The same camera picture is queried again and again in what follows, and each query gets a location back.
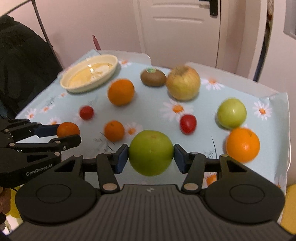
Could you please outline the small orange tangerine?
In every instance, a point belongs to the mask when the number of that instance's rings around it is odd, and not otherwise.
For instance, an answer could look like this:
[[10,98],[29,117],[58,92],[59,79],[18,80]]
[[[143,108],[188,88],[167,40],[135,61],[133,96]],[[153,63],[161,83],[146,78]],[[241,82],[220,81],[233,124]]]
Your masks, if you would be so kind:
[[121,141],[125,136],[125,128],[117,120],[111,120],[104,126],[104,135],[111,142]]

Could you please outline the small red cherry tomato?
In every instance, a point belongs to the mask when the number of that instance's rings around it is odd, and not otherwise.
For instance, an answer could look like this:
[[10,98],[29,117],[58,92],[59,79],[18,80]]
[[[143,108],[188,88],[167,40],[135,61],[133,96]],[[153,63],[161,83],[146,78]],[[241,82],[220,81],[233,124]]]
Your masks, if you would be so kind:
[[79,110],[79,116],[85,121],[90,120],[94,116],[94,109],[89,105],[82,106]]

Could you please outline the small mandarin orange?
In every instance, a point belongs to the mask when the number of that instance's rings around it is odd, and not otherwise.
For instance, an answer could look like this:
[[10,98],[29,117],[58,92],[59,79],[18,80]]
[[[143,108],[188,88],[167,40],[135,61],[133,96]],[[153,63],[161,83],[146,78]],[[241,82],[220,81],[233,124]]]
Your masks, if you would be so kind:
[[80,129],[72,122],[64,122],[58,126],[56,134],[59,138],[80,135]]

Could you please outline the large orange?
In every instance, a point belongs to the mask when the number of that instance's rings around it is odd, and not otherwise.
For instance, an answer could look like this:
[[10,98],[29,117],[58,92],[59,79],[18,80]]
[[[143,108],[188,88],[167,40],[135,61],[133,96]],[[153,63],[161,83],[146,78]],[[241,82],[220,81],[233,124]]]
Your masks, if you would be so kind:
[[124,106],[133,100],[134,93],[134,85],[129,79],[118,79],[111,83],[107,97],[115,106]]
[[226,139],[227,155],[241,163],[254,160],[259,151],[260,140],[256,133],[248,128],[235,128]]

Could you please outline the black jacket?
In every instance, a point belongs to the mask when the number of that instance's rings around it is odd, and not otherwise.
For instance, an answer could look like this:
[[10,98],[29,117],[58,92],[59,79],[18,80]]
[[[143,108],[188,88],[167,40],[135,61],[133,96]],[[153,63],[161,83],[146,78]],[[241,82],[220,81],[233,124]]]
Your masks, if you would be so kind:
[[61,70],[43,38],[11,16],[1,16],[1,118],[15,118]]

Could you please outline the light blue daisy tablecloth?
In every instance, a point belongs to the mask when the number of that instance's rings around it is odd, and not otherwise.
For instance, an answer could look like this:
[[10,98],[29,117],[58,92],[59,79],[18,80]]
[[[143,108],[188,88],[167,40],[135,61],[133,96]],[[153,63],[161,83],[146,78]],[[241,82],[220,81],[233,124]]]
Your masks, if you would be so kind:
[[[219,105],[226,99],[239,99],[246,107],[247,118],[243,126],[254,131],[260,140],[257,157],[247,164],[281,190],[287,186],[288,149],[290,117],[286,93],[274,95],[251,95],[231,88],[224,81],[243,83],[244,79],[214,69],[206,71],[197,67],[201,77],[199,95],[192,101],[180,102],[169,96],[166,87],[148,87],[140,80],[144,64],[128,61],[119,64],[113,78],[129,79],[135,87],[132,102],[117,107],[107,97],[109,84],[83,94],[71,94],[63,89],[56,79],[48,88],[30,102],[18,118],[27,118],[44,125],[73,122],[79,126],[81,144],[65,151],[63,159],[73,155],[94,158],[103,152],[113,152],[121,142],[113,143],[103,134],[103,128],[111,120],[119,121],[125,127],[124,142],[129,144],[135,135],[143,130],[155,130],[167,135],[173,144],[181,145],[187,152],[199,152],[216,159],[225,153],[224,142],[229,131],[216,122]],[[79,116],[82,106],[94,109],[90,120]],[[190,135],[180,130],[180,118],[192,114],[197,127]]]

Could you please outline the large orange at edge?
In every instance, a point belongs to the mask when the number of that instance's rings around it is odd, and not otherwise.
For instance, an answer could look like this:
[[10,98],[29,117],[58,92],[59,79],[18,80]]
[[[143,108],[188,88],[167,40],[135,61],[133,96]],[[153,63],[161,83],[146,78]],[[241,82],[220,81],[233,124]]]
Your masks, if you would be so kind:
[[227,155],[241,163],[254,160],[259,151],[260,140],[256,133],[248,128],[235,128],[226,139]]

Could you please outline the pink stick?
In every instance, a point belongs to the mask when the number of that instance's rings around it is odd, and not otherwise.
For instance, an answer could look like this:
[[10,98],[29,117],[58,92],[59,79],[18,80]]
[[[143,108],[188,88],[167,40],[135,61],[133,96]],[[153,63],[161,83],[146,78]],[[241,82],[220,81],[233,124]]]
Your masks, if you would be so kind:
[[93,43],[95,45],[96,50],[100,51],[101,48],[100,48],[99,42],[98,42],[97,38],[94,35],[92,35],[92,40],[93,40]]

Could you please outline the brown kiwi with sticker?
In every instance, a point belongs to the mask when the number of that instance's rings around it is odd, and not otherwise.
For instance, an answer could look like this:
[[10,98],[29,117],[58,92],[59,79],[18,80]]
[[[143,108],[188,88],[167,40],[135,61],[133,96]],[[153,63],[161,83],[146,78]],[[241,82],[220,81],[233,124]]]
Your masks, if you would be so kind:
[[167,77],[162,71],[149,67],[142,71],[140,79],[144,85],[160,87],[166,83]]

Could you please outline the cream oval dish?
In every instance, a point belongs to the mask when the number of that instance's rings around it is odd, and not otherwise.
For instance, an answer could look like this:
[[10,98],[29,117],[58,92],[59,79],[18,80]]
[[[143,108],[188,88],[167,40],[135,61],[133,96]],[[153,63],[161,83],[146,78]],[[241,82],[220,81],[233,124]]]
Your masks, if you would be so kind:
[[70,67],[61,77],[60,85],[70,93],[83,93],[105,84],[114,74],[118,58],[98,55]]

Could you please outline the large green apple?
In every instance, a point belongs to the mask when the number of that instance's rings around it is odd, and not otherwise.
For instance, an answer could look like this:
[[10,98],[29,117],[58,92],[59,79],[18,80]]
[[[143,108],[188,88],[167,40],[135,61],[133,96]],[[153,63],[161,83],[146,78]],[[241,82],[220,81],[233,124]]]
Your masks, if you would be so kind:
[[135,171],[144,176],[157,176],[171,164],[174,148],[162,132],[143,130],[129,146],[129,162]]

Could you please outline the white door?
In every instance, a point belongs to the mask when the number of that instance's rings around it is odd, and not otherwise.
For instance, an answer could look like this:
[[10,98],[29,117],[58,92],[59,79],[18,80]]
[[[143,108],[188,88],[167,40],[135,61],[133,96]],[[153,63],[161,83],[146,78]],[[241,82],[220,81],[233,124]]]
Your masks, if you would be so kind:
[[141,51],[153,65],[194,62],[222,68],[229,2],[218,1],[211,16],[207,1],[133,1]]

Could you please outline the yellow red apple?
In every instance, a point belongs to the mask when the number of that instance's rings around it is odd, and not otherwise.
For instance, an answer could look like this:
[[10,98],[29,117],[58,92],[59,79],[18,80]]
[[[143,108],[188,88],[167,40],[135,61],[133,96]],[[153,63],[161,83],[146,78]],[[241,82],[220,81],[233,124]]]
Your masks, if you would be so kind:
[[167,76],[166,87],[169,94],[180,101],[189,101],[198,94],[201,79],[197,71],[187,65],[174,67]]

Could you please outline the black metal rack pole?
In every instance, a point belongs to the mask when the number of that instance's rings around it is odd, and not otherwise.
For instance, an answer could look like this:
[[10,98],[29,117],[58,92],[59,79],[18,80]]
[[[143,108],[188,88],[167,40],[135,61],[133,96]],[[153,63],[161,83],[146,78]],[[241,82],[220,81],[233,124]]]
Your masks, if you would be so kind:
[[37,4],[36,4],[35,0],[15,1],[15,2],[12,1],[11,3],[8,3],[7,6],[3,6],[3,9],[1,9],[1,16],[9,15],[13,11],[19,9],[20,7],[22,7],[22,6],[24,6],[24,5],[28,4],[28,3],[32,4],[35,15],[36,15],[36,18],[37,18],[37,21],[39,23],[39,26],[40,26],[41,31],[43,33],[43,36],[45,37],[45,41],[47,42],[49,48],[51,49],[51,52],[53,53],[58,65],[60,67],[60,70],[62,70],[63,67],[62,67],[62,65],[61,65],[61,63],[60,63],[60,61],[59,61],[59,59],[58,59],[58,57],[57,57],[57,55],[56,55],[56,53],[55,53],[55,51],[53,49],[53,46],[52,46],[52,44],[50,42],[50,39],[49,39],[49,37],[47,35],[47,32],[46,32],[45,27],[43,25],[43,22],[41,20],[41,17],[40,17],[39,11],[38,11],[38,7],[37,7]]

